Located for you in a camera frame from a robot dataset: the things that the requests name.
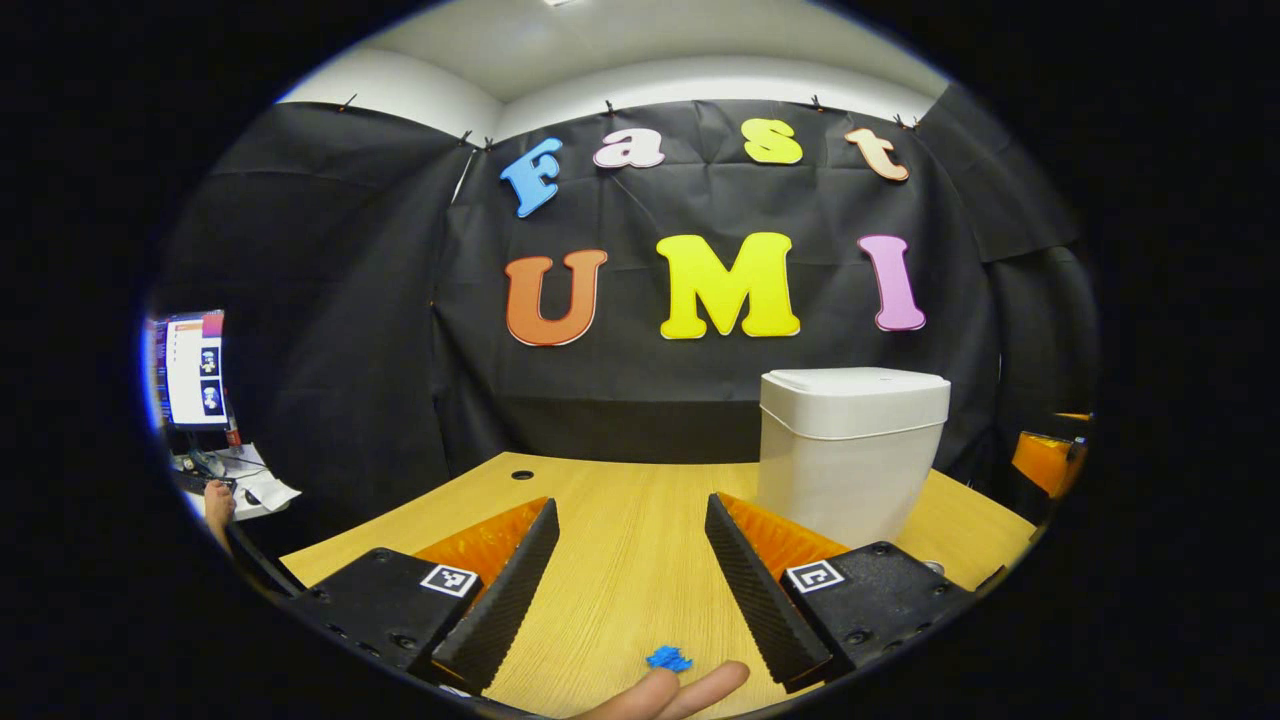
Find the orange letter u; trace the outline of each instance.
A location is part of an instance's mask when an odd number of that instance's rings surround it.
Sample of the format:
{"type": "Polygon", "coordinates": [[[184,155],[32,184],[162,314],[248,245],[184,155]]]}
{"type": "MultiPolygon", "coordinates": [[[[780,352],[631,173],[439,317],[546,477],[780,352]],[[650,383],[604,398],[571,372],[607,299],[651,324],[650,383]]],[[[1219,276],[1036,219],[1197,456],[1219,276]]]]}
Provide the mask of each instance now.
{"type": "Polygon", "coordinates": [[[521,258],[507,265],[511,290],[507,293],[507,329],[525,345],[567,345],[582,337],[595,319],[595,275],[609,256],[603,250],[579,250],[564,256],[573,270],[568,313],[559,320],[543,318],[543,275],[552,268],[550,258],[521,258]]]}

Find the yellow letter m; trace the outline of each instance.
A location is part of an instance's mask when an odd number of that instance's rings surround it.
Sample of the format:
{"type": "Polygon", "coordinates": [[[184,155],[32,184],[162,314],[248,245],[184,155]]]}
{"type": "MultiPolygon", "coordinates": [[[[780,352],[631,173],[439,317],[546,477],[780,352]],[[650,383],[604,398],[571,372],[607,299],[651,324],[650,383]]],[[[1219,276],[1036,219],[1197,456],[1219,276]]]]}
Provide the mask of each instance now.
{"type": "Polygon", "coordinates": [[[787,288],[787,251],[791,238],[776,232],[746,236],[733,269],[726,270],[707,241],[696,234],[676,234],[658,242],[658,254],[671,266],[671,316],[662,324],[662,337],[692,340],[707,334],[698,316],[698,299],[721,334],[733,331],[742,302],[751,305],[742,332],[751,337],[786,337],[800,332],[800,319],[791,314],[787,288]]]}

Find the finger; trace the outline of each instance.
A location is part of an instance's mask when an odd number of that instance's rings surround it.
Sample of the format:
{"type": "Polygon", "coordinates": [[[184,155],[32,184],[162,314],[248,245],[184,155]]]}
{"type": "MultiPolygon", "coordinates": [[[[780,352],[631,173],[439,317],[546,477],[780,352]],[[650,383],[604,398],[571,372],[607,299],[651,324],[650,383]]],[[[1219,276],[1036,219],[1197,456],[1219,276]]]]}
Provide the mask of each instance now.
{"type": "Polygon", "coordinates": [[[639,683],[577,715],[573,720],[652,720],[680,691],[676,674],[654,667],[639,683]]]}
{"type": "Polygon", "coordinates": [[[750,675],[750,667],[736,660],[730,660],[685,685],[654,720],[681,720],[699,710],[705,710],[742,687],[750,675]]]}

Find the foam letter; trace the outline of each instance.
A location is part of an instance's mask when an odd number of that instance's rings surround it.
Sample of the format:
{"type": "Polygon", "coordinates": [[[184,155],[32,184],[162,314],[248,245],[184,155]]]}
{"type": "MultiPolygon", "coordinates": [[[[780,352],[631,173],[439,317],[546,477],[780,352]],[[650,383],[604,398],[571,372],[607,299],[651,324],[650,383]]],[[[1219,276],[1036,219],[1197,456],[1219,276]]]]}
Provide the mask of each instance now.
{"type": "Polygon", "coordinates": [[[863,159],[867,164],[876,170],[879,177],[891,181],[905,181],[910,173],[902,165],[895,165],[892,160],[888,159],[888,151],[893,149],[893,143],[876,137],[876,133],[867,128],[858,128],[845,133],[845,140],[852,142],[863,151],[863,159]]]}
{"type": "Polygon", "coordinates": [[[554,137],[539,142],[532,150],[525,152],[518,160],[507,165],[499,178],[511,183],[520,199],[520,208],[516,215],[527,218],[530,213],[541,208],[556,195],[557,184],[543,184],[541,178],[553,178],[559,174],[559,163],[550,155],[563,147],[564,143],[554,137]]]}
{"type": "Polygon", "coordinates": [[[751,118],[742,123],[742,136],[746,137],[742,147],[756,163],[794,165],[804,156],[800,143],[791,140],[795,133],[782,120],[751,118]]]}
{"type": "Polygon", "coordinates": [[[658,254],[671,266],[671,316],[659,332],[667,340],[692,340],[707,334],[698,316],[698,299],[721,334],[733,331],[742,302],[751,299],[742,332],[751,337],[786,337],[800,332],[791,314],[787,288],[787,251],[791,238],[776,232],[746,236],[733,269],[726,270],[707,241],[696,234],[676,234],[658,242],[658,254]]]}
{"type": "Polygon", "coordinates": [[[667,159],[658,151],[662,135],[646,128],[631,128],[604,136],[604,147],[595,151],[595,164],[602,168],[652,168],[667,159]]]}
{"type": "Polygon", "coordinates": [[[582,337],[595,319],[595,275],[609,256],[603,250],[579,250],[564,256],[573,270],[568,313],[559,320],[543,318],[543,275],[550,258],[521,258],[507,265],[507,331],[525,345],[568,345],[582,337]]]}
{"type": "Polygon", "coordinates": [[[906,277],[906,241],[891,234],[869,234],[858,247],[872,256],[876,284],[881,292],[881,311],[876,327],[882,331],[918,331],[924,327],[924,313],[915,306],[911,279],[906,277]]]}

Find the blue object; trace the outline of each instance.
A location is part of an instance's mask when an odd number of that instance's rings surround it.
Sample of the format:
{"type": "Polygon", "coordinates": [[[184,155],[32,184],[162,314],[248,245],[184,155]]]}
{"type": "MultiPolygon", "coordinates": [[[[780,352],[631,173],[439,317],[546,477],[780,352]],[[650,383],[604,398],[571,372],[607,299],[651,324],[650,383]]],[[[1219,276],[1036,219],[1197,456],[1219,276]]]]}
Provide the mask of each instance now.
{"type": "Polygon", "coordinates": [[[559,163],[552,152],[563,147],[558,137],[548,137],[539,142],[532,150],[525,152],[518,160],[507,165],[499,178],[511,183],[520,199],[520,208],[516,215],[527,218],[530,213],[539,209],[556,195],[558,186],[553,182],[543,183],[541,178],[553,178],[559,174],[559,163]]]}
{"type": "Polygon", "coordinates": [[[692,660],[685,660],[680,656],[678,647],[671,647],[669,644],[659,647],[657,652],[645,657],[645,661],[649,662],[649,667],[666,667],[673,673],[684,673],[694,666],[692,660]]]}

